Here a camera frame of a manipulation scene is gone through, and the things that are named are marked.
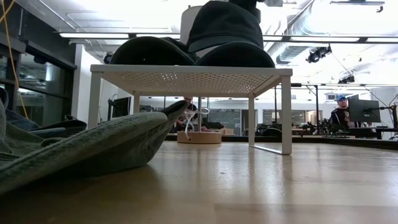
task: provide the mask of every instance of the man with blue cap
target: man with blue cap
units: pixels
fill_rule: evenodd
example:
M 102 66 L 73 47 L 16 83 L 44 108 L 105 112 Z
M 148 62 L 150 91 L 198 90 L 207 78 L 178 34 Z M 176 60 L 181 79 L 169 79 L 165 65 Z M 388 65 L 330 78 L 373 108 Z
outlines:
M 337 98 L 338 108 L 331 112 L 330 121 L 332 124 L 339 124 L 346 129 L 354 128 L 356 125 L 349 121 L 348 102 L 343 95 Z

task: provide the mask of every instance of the yellow cable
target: yellow cable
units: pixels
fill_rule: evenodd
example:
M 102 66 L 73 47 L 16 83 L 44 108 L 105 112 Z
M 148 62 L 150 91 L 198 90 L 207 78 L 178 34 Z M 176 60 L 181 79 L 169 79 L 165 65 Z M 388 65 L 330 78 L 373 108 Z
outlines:
M 17 76 L 17 71 L 15 69 L 15 65 L 14 65 L 14 58 L 12 57 L 12 49 L 11 49 L 11 43 L 10 43 L 10 36 L 8 33 L 8 25 L 7 25 L 7 13 L 9 12 L 9 10 L 11 9 L 12 5 L 14 4 L 15 0 L 12 0 L 10 6 L 8 7 L 8 9 L 6 10 L 5 6 L 4 6 L 4 0 L 2 0 L 2 17 L 0 18 L 0 23 L 2 22 L 2 20 L 4 20 L 4 25 L 6 25 L 6 35 L 7 35 L 7 43 L 8 43 L 8 49 L 10 51 L 10 59 L 11 59 L 11 65 L 12 65 L 12 71 L 14 73 L 14 77 L 15 77 L 15 86 L 17 87 L 17 91 L 19 93 L 19 96 L 21 97 L 21 103 L 22 103 L 22 108 L 24 109 L 24 113 L 25 113 L 25 117 L 27 119 L 29 119 L 27 112 L 26 112 L 26 108 L 25 108 L 25 104 L 24 104 L 24 100 L 22 99 L 22 94 L 19 91 L 19 82 L 18 82 L 18 76 Z
M 11 7 L 14 5 L 14 3 L 15 3 L 15 0 L 12 0 L 11 4 L 10 4 L 10 6 L 8 6 L 7 10 L 6 10 L 5 12 L 3 11 L 3 14 L 2 14 L 2 16 L 1 16 L 1 18 L 0 18 L 0 23 L 1 23 L 2 20 L 6 17 L 6 15 L 7 15 L 8 12 L 10 11 L 10 9 L 11 9 Z

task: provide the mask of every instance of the green fabric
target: green fabric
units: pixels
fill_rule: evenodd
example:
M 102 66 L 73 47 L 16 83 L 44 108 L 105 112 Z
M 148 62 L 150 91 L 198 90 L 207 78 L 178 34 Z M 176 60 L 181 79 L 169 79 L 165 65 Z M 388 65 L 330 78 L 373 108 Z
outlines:
M 114 119 L 69 138 L 44 141 L 7 123 L 3 104 L 0 103 L 0 194 L 107 150 L 134 154 L 133 151 L 139 148 L 133 143 L 139 139 L 145 140 L 143 136 L 148 136 L 146 133 L 167 123 L 167 118 L 163 113 L 139 113 Z M 154 154 L 147 152 L 144 157 L 150 158 Z M 144 164 L 140 159 L 138 161 L 138 164 Z
M 162 111 L 167 115 L 167 121 L 134 139 L 67 167 L 57 175 L 103 175 L 147 164 L 155 156 L 172 125 L 187 106 L 186 101 L 172 104 Z

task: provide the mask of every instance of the person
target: person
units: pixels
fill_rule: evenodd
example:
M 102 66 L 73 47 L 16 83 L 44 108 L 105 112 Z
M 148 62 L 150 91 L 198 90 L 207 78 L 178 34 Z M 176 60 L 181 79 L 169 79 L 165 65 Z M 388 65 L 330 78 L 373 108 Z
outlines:
M 348 101 L 345 96 L 338 96 L 337 105 L 338 108 L 331 112 L 331 124 L 341 125 L 346 129 L 359 127 L 358 123 L 349 120 Z
M 187 106 L 187 108 L 186 108 L 186 112 L 189 112 L 189 111 L 196 111 L 198 108 L 192 103 L 192 96 L 184 96 L 184 100 L 188 103 L 188 106 Z M 193 118 L 192 119 L 196 119 L 198 117 L 198 114 L 195 114 L 194 116 L 193 116 Z M 183 131 L 184 129 L 185 129 L 185 126 L 186 126 L 186 124 L 185 124 L 185 120 L 186 120 L 187 118 L 185 117 L 185 114 L 182 114 L 179 118 L 178 118 L 178 120 L 176 121 L 176 127 L 175 127 L 175 130 L 173 130 L 173 132 L 177 132 L 177 131 Z

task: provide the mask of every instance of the blue cap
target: blue cap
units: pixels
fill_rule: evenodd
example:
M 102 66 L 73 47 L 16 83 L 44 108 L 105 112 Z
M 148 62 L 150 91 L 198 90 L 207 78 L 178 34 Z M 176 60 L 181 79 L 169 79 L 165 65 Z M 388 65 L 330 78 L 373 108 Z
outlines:
M 345 99 L 345 100 L 347 100 L 347 98 L 346 98 L 345 96 L 343 96 L 343 95 L 340 95 L 340 96 L 338 96 L 338 98 L 337 98 L 337 101 L 340 101 L 340 100 L 342 100 L 342 99 Z

